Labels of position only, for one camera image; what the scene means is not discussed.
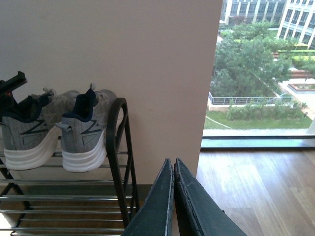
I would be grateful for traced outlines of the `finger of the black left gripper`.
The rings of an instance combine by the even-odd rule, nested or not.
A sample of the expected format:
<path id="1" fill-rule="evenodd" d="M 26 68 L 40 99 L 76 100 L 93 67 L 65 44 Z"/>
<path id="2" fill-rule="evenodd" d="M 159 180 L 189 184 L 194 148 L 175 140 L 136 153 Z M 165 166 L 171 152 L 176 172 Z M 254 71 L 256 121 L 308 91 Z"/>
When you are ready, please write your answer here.
<path id="1" fill-rule="evenodd" d="M 18 74 L 13 78 L 4 81 L 0 81 L 0 97 L 1 98 L 12 98 L 13 91 L 22 85 L 27 83 L 25 74 L 22 71 L 18 71 Z"/>

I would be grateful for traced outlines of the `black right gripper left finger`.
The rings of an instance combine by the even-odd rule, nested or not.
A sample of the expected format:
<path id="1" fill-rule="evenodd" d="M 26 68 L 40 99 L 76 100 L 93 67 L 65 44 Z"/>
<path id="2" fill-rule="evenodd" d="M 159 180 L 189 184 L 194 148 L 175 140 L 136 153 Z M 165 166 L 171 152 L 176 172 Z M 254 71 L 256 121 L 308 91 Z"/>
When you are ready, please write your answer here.
<path id="1" fill-rule="evenodd" d="M 170 236 L 174 210 L 174 172 L 165 159 L 142 207 L 125 228 L 124 236 Z"/>

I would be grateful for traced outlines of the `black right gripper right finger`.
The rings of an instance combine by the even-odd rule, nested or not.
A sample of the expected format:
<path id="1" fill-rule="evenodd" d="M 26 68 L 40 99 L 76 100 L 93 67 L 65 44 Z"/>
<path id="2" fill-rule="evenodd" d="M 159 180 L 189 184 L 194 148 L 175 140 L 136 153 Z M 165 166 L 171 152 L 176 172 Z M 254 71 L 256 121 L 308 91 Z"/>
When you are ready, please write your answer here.
<path id="1" fill-rule="evenodd" d="M 244 236 L 180 159 L 174 164 L 175 207 L 182 236 Z"/>

